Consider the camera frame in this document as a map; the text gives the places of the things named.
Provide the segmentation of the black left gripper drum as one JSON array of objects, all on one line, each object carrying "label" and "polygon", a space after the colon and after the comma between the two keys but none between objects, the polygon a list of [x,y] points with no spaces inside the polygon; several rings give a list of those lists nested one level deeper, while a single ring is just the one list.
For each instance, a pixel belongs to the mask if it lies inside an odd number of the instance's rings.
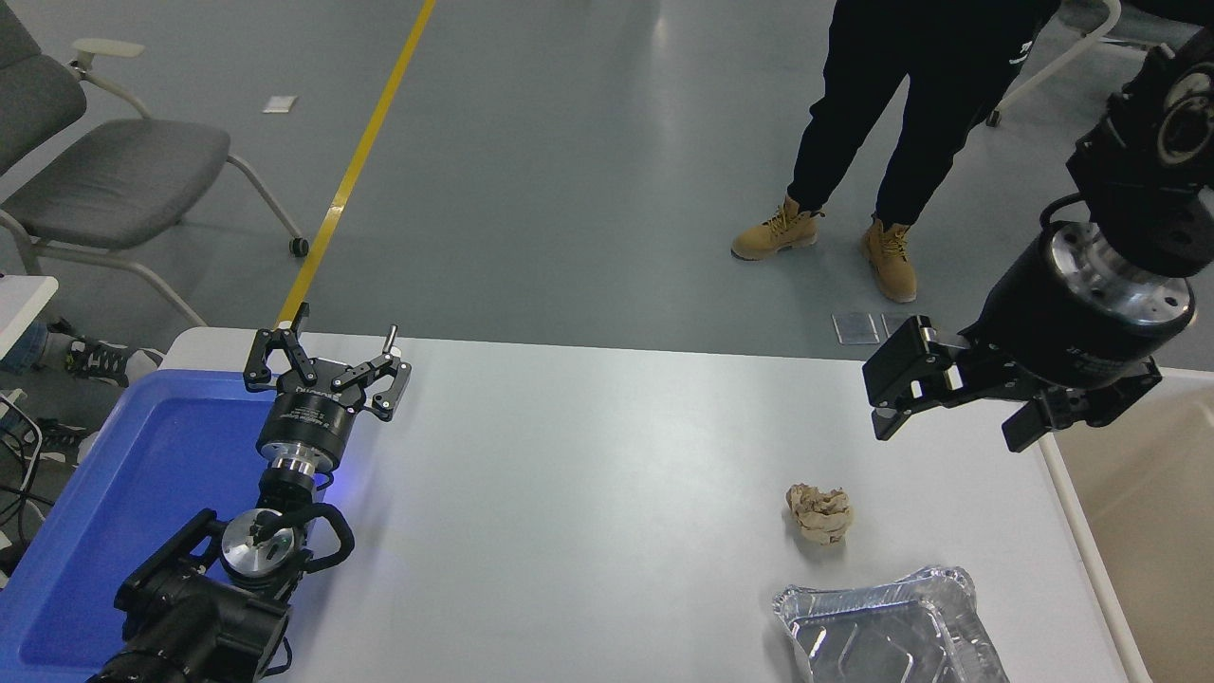
[{"label": "black left gripper drum", "polygon": [[295,459],[314,469],[337,469],[354,416],[365,406],[365,389],[353,385],[335,392],[327,385],[314,388],[294,376],[282,376],[276,392],[257,436],[257,453],[267,461]]}]

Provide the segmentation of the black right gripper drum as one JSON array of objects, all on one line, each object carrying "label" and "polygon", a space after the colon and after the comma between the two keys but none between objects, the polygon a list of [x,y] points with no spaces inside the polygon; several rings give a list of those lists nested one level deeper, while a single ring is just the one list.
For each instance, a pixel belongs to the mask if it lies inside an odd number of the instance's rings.
[{"label": "black right gripper drum", "polygon": [[1048,383],[1095,389],[1125,377],[1193,315],[1185,278],[1138,268],[1100,232],[1045,232],[989,289],[966,337]]}]

